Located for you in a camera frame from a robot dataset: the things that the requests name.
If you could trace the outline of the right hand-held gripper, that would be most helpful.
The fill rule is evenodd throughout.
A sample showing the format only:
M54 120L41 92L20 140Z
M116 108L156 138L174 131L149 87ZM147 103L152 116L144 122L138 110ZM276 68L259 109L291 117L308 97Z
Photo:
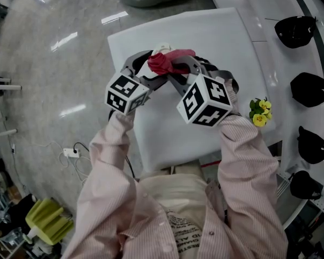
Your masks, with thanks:
M219 70L210 63L199 63L192 56L174 59L173 67L190 73L187 78L183 74L168 74L168 80L181 95L177 110L185 123L214 127L232 112L225 85L233 82L229 71Z

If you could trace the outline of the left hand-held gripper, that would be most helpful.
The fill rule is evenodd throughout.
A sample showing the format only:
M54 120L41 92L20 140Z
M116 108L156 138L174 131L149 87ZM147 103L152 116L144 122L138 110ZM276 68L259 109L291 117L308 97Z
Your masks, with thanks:
M116 72L105 89L105 104L123 115L129 115L143 105L151 93L162 87L167 81L166 75L154 78L136 75L152 55L152 50L138 52L125 61L120 72Z

